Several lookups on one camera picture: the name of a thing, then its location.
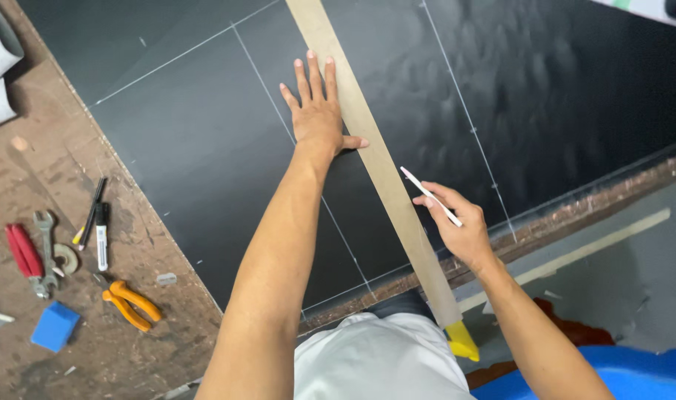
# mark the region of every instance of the wooden ruler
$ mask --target wooden ruler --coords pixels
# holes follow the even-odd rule
[[[286,2],[308,48],[318,53],[321,73],[324,73],[325,57],[332,56],[335,59],[343,121],[350,134],[365,137],[370,141],[369,147],[359,150],[360,158],[412,263],[424,294],[430,301],[437,324],[443,329],[460,321],[462,313],[457,301],[424,233],[422,223],[414,211],[412,200],[402,183],[402,177],[387,150],[323,4],[320,0]]]

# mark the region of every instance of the hand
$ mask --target hand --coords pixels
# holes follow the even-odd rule
[[[286,85],[280,85],[281,94],[291,109],[294,135],[298,143],[305,143],[316,150],[330,151],[333,156],[343,149],[359,149],[368,146],[368,140],[357,136],[343,135],[343,121],[338,104],[336,64],[332,57],[326,58],[326,96],[323,97],[318,58],[308,50],[309,82],[300,59],[294,61],[298,92],[301,104]]]
[[[469,203],[454,189],[426,181],[422,182],[422,186],[431,191],[448,209],[453,209],[463,225],[459,228],[451,222],[444,209],[434,199],[422,195],[414,198],[412,202],[429,209],[447,249],[464,261],[478,276],[484,266],[497,260],[491,249],[484,211],[481,207]]]

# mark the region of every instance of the eraser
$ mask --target eraser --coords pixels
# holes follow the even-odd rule
[[[41,313],[36,329],[31,335],[31,342],[58,352],[66,345],[79,318],[79,314],[58,301],[51,303]]]

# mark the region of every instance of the finger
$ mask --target finger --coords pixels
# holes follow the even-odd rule
[[[442,204],[445,205],[446,200],[444,200],[443,197],[439,196],[438,194],[434,194],[434,197],[436,197],[437,200],[439,200]],[[422,195],[422,196],[419,196],[419,197],[414,197],[414,198],[412,199],[412,202],[413,202],[414,204],[423,206],[423,205],[424,205],[424,199],[426,199],[426,198],[427,198],[426,195]]]
[[[453,229],[456,227],[454,223],[449,220],[447,213],[444,212],[444,209],[436,202],[434,199],[426,197],[424,199],[424,206],[429,209],[429,214],[432,215],[434,222],[437,223],[440,234],[443,236],[448,229]]]
[[[326,57],[326,100],[338,102],[338,83],[336,82],[336,63],[331,56]]]
[[[343,135],[343,149],[362,149],[369,145],[370,142],[364,137]]]
[[[308,50],[306,57],[308,59],[308,77],[311,81],[311,93],[313,94],[313,100],[325,100],[323,97],[321,71],[318,69],[318,57],[316,57],[316,52],[313,50]]]
[[[291,90],[286,85],[282,83],[279,85],[279,88],[281,89],[281,96],[283,96],[284,100],[286,100],[286,104],[289,104],[289,108],[291,109],[292,113],[301,107],[298,104],[296,97],[291,94]]]
[[[311,101],[311,88],[306,80],[306,71],[303,69],[303,61],[296,59],[294,61],[296,70],[296,82],[298,83],[298,94],[301,96],[301,104]]]
[[[431,191],[436,196],[440,196],[444,199],[442,202],[443,205],[454,209],[457,214],[466,212],[469,207],[473,206],[470,201],[460,195],[454,189],[450,189],[447,186],[442,186],[434,182],[422,182],[422,186],[428,191]]]

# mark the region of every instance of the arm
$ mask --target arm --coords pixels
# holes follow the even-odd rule
[[[325,177],[338,152],[368,144],[342,135],[333,60],[326,60],[325,98],[312,51],[308,66],[310,84],[302,61],[294,62],[302,105],[281,84],[296,150],[242,259],[198,400],[293,398],[294,347]]]
[[[444,243],[481,282],[513,359],[538,398],[613,399],[597,372],[493,254],[481,207],[439,184],[422,185],[443,205],[454,209],[464,223],[461,228],[451,223],[442,207],[427,196],[413,200],[429,208]]]

